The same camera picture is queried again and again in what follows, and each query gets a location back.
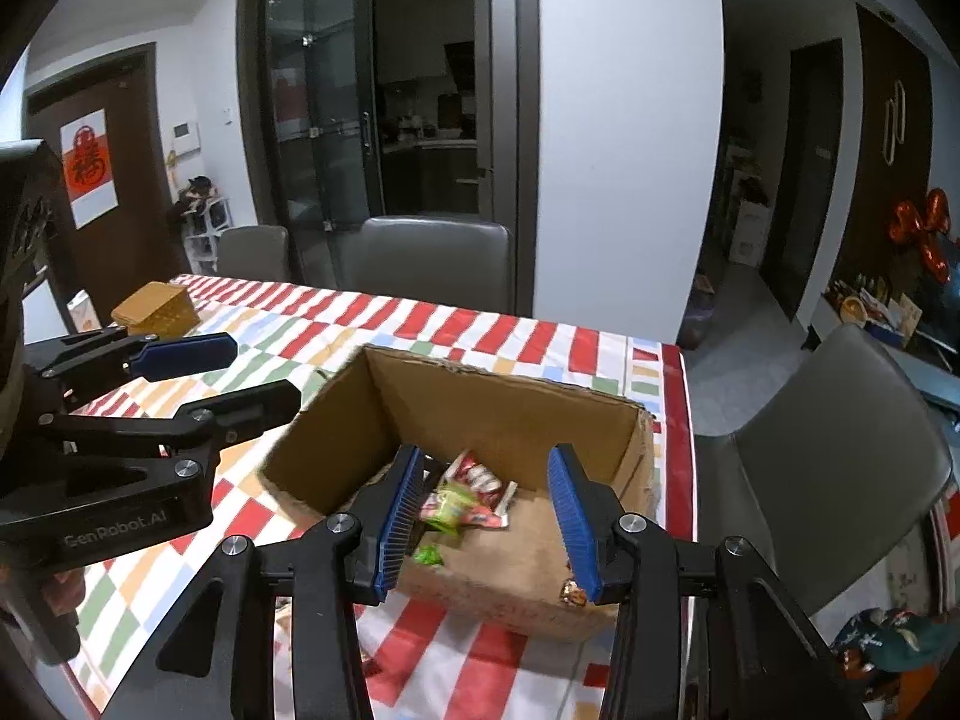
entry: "grey dining chair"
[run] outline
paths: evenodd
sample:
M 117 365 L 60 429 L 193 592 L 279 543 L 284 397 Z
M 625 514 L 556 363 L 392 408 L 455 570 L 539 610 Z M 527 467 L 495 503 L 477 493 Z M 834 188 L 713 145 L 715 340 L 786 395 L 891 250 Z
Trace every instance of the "grey dining chair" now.
M 373 295 L 507 313 L 510 234 L 453 218 L 374 217 L 360 228 L 354 289 Z
M 217 242 L 217 275 L 251 281 L 289 281 L 286 227 L 231 227 Z
M 952 473 L 920 394 L 851 324 L 746 425 L 694 445 L 700 541 L 749 538 L 808 615 L 887 555 Z

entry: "chair backrest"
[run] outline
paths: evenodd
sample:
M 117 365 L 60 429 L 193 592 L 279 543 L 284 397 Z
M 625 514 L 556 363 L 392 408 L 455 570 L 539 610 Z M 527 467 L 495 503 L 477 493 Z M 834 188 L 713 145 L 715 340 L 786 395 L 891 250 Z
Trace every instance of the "chair backrest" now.
M 776 571 L 819 610 L 927 514 L 952 473 L 928 406 L 882 346 L 837 328 L 734 434 Z
M 217 275 L 289 281 L 286 227 L 257 224 L 224 230 L 217 242 Z
M 374 217 L 360 228 L 352 285 L 360 292 L 505 313 L 510 234 L 488 221 Z

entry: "candy wrapper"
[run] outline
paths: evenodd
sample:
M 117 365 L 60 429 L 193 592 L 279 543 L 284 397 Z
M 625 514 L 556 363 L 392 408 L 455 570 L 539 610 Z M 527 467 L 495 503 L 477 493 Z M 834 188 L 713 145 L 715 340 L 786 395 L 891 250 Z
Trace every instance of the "candy wrapper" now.
M 517 483 L 506 485 L 493 471 L 477 463 L 472 451 L 465 449 L 443 474 L 445 482 L 457 482 L 470 488 L 477 498 L 477 505 L 470 511 L 466 525 L 483 528 L 506 528 L 507 507 L 517 493 Z
M 440 547 L 435 544 L 421 544 L 414 552 L 414 560 L 423 565 L 443 565 Z
M 476 496 L 470 488 L 441 481 L 438 488 L 424 501 L 421 520 L 438 531 L 456 536 L 459 533 L 458 528 L 464 524 L 476 505 Z
M 585 607 L 587 605 L 587 591 L 570 578 L 560 588 L 560 600 L 572 607 Z
M 363 647 L 360 648 L 360 670 L 365 677 L 371 677 L 380 671 L 380 667 L 376 664 L 373 656 Z

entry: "green snack package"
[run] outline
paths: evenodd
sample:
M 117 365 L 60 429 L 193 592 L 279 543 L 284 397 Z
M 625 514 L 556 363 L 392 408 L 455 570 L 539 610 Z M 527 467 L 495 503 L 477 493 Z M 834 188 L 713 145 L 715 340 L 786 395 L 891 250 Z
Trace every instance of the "green snack package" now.
M 424 565 L 443 565 L 443 555 L 435 544 L 421 544 L 414 552 L 414 560 Z
M 431 528 L 456 536 L 464 515 L 477 504 L 470 488 L 458 484 L 441 484 L 421 509 L 421 520 Z

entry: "red fu character poster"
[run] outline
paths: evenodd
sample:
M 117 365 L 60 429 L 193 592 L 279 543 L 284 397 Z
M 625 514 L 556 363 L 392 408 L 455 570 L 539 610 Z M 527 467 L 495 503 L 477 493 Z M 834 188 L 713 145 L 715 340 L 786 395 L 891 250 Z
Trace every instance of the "red fu character poster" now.
M 66 191 L 77 228 L 117 207 L 104 110 L 61 127 Z

